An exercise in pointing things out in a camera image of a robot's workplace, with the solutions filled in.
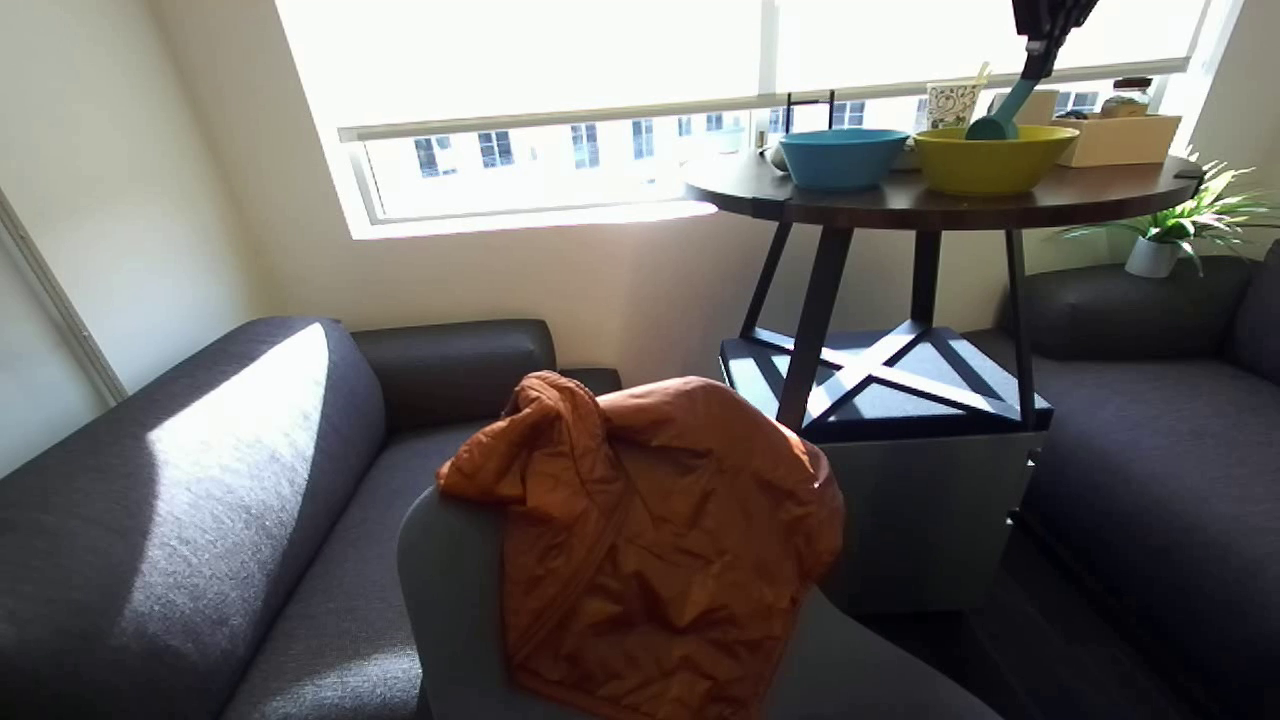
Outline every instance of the table top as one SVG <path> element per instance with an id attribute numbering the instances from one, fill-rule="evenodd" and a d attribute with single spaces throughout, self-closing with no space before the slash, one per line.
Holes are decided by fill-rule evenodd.
<path id="1" fill-rule="evenodd" d="M 1149 214 L 1190 198 L 1201 169 L 1190 158 L 1125 169 L 1052 169 L 1032 190 L 1000 198 L 942 196 L 915 169 L 895 169 L 874 190 L 797 190 L 774 165 L 726 158 L 690 178 L 690 196 L 720 213 L 830 228 L 1052 228 Z"/>

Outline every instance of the bowl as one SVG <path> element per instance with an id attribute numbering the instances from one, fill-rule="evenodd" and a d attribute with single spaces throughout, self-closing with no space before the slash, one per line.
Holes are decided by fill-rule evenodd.
<path id="1" fill-rule="evenodd" d="M 919 177 L 948 196 L 1023 196 L 1073 146 L 1079 130 L 1022 122 L 1018 140 L 963 140 L 963 127 L 935 127 L 911 140 Z"/>
<path id="2" fill-rule="evenodd" d="M 779 140 L 788 177 L 799 190 L 875 186 L 904 146 L 910 137 L 891 127 L 791 130 Z"/>

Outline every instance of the potted plant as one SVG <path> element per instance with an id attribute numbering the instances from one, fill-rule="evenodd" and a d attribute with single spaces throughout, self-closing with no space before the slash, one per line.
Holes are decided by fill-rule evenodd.
<path id="1" fill-rule="evenodd" d="M 1128 261 L 1125 261 L 1128 277 L 1166 279 L 1172 272 L 1172 264 L 1184 256 L 1197 264 L 1197 272 L 1206 272 L 1197 239 L 1240 242 L 1246 239 L 1240 228 L 1247 220 L 1278 213 L 1271 198 L 1234 186 L 1252 169 L 1234 169 L 1224 158 L 1210 158 L 1201 169 L 1206 169 L 1206 178 L 1201 178 L 1197 196 L 1190 196 L 1177 208 L 1152 213 L 1149 220 L 1121 224 L 1125 233 L 1136 237 Z"/>

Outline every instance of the dark wooden table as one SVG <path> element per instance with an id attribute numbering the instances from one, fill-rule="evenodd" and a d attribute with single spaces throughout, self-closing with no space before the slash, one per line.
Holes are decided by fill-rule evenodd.
<path id="1" fill-rule="evenodd" d="M 831 413 L 858 393 L 863 393 L 869 385 L 891 385 L 895 393 L 928 397 L 976 418 L 1035 426 L 1035 397 L 1032 397 L 1035 385 L 1032 385 L 1032 363 L 1023 353 L 1023 321 L 1022 321 L 1023 314 L 1022 310 L 1023 228 L 1110 224 L 1110 220 L 1145 214 L 1145 213 L 1190 198 L 1197 182 L 1201 182 L 1197 165 L 1170 158 L 1170 165 L 1140 165 L 1140 169 L 1057 169 L 1029 196 L 963 198 L 963 196 L 942 196 L 925 186 L 919 170 L 900 169 L 875 190 L 814 196 L 814 190 L 797 190 L 763 158 L 733 158 L 733 165 L 700 169 L 690 178 L 690 190 L 696 198 L 717 203 L 720 213 L 775 224 L 775 237 L 760 264 L 760 279 L 735 344 L 788 354 L 784 388 L 775 397 L 775 418 L 788 426 L 799 426 L 803 434 L 821 434 L 831 425 Z M 788 249 L 791 224 L 821 224 L 821 242 L 814 256 L 797 334 L 784 334 L 784 330 L 760 326 L 760 309 L 767 300 L 775 264 Z M 915 261 L 911 261 L 911 314 L 891 330 L 886 330 L 879 341 L 860 344 L 858 361 L 847 361 L 847 353 L 830 348 L 830 324 L 831 324 L 831 303 L 839 292 L 839 277 L 845 277 L 845 261 L 858 228 L 911 233 Z M 957 388 L 957 385 L 948 388 L 934 375 L 895 366 L 904 354 L 911 354 L 911 348 L 942 341 L 942 330 L 934 326 L 934 314 L 935 314 L 935 272 L 942 272 L 946 233 L 957 237 L 976 228 L 1006 233 L 1007 309 L 1013 309 L 1013 341 L 1018 341 L 1018 399 L 1000 393 Z"/>

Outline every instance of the orange blanket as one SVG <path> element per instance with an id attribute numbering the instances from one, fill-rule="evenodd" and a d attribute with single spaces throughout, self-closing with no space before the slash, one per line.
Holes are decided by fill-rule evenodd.
<path id="1" fill-rule="evenodd" d="M 760 716 L 845 536 L 823 453 L 696 375 L 533 370 L 439 491 L 508 507 L 508 670 L 591 716 Z"/>

